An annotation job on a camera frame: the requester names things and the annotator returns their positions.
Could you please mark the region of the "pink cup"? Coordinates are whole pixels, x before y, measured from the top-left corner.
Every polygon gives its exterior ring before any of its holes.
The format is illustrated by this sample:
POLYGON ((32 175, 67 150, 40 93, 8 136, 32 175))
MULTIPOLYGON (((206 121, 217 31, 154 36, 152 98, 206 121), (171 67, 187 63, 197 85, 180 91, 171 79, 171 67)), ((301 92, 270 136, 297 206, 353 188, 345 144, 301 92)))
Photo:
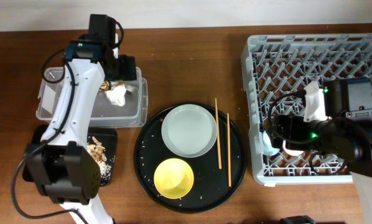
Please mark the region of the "pink cup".
POLYGON ((290 155, 290 156, 299 156, 302 153, 304 153, 303 151, 291 150, 291 149, 286 148, 286 143, 287 143, 286 141, 283 141, 283 143, 282 143, 282 150, 284 152, 286 152, 288 155, 290 155))

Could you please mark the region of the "gold foil wrapper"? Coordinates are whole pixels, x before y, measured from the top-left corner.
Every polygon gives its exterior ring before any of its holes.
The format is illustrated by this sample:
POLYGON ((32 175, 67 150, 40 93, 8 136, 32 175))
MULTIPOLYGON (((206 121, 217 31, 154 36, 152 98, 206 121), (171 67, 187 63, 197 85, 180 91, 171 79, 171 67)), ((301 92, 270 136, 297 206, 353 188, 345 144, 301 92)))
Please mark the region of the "gold foil wrapper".
POLYGON ((116 88, 117 86, 124 86, 126 91, 129 93, 135 93, 138 91, 138 89, 135 86, 132 86, 130 84, 127 84, 121 81, 104 81, 100 86, 100 90, 108 91, 108 90, 112 90, 116 88))

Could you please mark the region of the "blue cup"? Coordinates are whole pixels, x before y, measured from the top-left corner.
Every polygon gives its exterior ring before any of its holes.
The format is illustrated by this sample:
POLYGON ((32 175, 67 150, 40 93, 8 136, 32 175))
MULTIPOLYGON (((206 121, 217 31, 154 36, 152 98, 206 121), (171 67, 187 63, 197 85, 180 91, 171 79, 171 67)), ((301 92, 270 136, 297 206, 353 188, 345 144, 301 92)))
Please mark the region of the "blue cup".
POLYGON ((263 154, 265 156, 274 156, 277 153, 279 153, 280 149, 272 146, 271 139, 266 131, 262 133, 262 139, 263 139, 263 154))

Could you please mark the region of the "wooden chopstick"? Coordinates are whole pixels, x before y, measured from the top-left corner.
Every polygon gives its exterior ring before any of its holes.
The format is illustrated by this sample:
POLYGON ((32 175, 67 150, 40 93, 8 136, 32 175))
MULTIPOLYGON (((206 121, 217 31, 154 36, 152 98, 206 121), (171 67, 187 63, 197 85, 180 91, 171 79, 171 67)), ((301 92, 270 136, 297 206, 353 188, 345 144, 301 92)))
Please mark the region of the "wooden chopstick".
POLYGON ((218 168, 222 169, 222 161, 221 161, 221 142, 220 142, 220 123, 219 123, 219 114, 218 114, 218 102, 217 98, 215 98, 215 119, 216 119, 216 129, 217 129, 217 153, 218 153, 218 168))
POLYGON ((227 155, 228 155, 228 186, 232 186, 231 175, 231 131, 230 131, 230 114, 227 113, 227 155))

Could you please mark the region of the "food scraps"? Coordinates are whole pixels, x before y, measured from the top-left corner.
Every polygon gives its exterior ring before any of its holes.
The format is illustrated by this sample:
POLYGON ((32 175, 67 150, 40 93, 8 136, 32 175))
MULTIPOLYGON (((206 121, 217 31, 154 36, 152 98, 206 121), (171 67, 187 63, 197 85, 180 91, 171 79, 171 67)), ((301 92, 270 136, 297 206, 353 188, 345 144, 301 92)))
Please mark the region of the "food scraps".
POLYGON ((94 136, 88 137, 87 151, 100 168, 101 178, 109 180, 112 169, 112 159, 109 158, 108 149, 94 136))

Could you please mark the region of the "grey plate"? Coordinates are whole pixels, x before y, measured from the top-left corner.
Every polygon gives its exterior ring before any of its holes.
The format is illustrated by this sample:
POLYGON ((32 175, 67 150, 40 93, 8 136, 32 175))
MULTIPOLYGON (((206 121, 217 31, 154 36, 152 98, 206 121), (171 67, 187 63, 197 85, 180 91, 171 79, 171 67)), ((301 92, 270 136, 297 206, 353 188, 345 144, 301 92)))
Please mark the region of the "grey plate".
POLYGON ((206 154, 216 143, 216 121, 204 107, 195 104, 176 106, 165 115, 161 127, 164 144, 180 157, 206 154))

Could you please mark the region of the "yellow bowl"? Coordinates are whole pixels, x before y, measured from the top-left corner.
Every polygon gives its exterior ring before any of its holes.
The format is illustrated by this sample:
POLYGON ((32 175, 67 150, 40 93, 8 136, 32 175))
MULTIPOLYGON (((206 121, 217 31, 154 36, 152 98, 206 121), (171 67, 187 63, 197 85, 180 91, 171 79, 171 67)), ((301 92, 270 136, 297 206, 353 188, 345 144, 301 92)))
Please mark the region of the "yellow bowl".
POLYGON ((193 184, 192 167, 182 159, 166 159, 154 172, 154 186, 165 198, 182 198, 191 191, 193 184))

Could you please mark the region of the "white tissue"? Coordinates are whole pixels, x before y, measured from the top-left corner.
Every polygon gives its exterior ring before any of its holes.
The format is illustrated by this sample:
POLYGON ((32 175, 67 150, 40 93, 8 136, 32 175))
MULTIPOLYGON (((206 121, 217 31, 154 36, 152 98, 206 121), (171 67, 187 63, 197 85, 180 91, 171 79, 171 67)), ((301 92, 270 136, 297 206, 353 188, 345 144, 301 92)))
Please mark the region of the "white tissue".
POLYGON ((112 105, 124 106, 127 89, 124 85, 116 86, 112 90, 105 91, 106 97, 112 105))

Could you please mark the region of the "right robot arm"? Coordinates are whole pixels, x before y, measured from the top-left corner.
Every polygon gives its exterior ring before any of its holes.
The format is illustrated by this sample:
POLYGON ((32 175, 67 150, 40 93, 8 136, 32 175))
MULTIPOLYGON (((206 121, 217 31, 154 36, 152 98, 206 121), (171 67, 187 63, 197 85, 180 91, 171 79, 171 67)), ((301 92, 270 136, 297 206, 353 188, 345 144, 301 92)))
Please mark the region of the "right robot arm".
POLYGON ((365 223, 372 223, 372 94, 368 78, 312 82, 284 98, 302 98, 304 116, 267 112, 272 147, 333 154, 352 174, 365 223))

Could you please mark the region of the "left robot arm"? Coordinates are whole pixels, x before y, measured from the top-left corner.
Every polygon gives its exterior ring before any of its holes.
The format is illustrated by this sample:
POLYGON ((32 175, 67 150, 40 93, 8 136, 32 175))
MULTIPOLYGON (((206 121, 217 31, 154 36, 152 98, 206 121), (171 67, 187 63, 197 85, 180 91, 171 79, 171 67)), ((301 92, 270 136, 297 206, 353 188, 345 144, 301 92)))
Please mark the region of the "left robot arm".
POLYGON ((69 213, 76 223, 114 223, 98 196, 100 167, 87 151, 93 105, 103 83, 137 78, 134 57, 120 55, 124 29, 114 18, 91 14, 88 32, 69 42, 63 55, 62 92, 38 143, 27 145, 17 166, 39 194, 62 206, 39 219, 69 213))

